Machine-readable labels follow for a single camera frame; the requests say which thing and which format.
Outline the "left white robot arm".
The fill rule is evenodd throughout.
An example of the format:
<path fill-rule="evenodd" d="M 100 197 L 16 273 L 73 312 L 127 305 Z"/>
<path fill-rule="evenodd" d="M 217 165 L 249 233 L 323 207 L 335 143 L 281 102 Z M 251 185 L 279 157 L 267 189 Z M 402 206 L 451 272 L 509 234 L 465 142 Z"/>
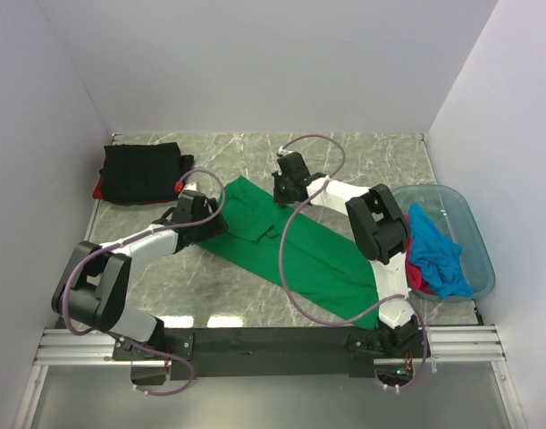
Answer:
<path fill-rule="evenodd" d="M 51 308 L 68 324 L 132 339 L 146 359 L 169 350 L 164 322 L 127 303 L 130 276 L 157 258 L 228 231 L 215 198 L 183 190 L 176 205 L 142 231 L 117 241 L 80 242 L 72 251 L 51 298 Z"/>

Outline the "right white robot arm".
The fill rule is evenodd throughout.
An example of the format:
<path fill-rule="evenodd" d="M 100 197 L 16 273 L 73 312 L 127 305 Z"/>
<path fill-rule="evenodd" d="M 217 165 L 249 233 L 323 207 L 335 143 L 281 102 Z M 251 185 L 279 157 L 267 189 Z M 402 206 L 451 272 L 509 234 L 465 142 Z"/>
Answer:
<path fill-rule="evenodd" d="M 407 301 L 406 259 L 410 229 L 390 189 L 363 187 L 312 174 L 298 152 L 280 149 L 273 173 L 273 201 L 329 208 L 346 215 L 358 250 L 372 267 L 378 294 L 379 328 L 365 349 L 373 356 L 397 357 L 419 338 L 416 311 Z"/>

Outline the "green t shirt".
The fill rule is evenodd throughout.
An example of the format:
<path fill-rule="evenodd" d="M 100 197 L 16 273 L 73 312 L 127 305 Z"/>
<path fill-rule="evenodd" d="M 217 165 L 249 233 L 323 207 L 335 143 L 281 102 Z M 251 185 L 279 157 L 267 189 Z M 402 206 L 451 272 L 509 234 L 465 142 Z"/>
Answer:
<path fill-rule="evenodd" d="M 277 285 L 281 285 L 281 234 L 293 209 L 240 176 L 225 186 L 224 234 L 200 247 Z M 356 244 L 303 214 L 290 226 L 283 265 L 291 292 L 343 319 L 375 304 L 378 294 L 370 263 Z"/>

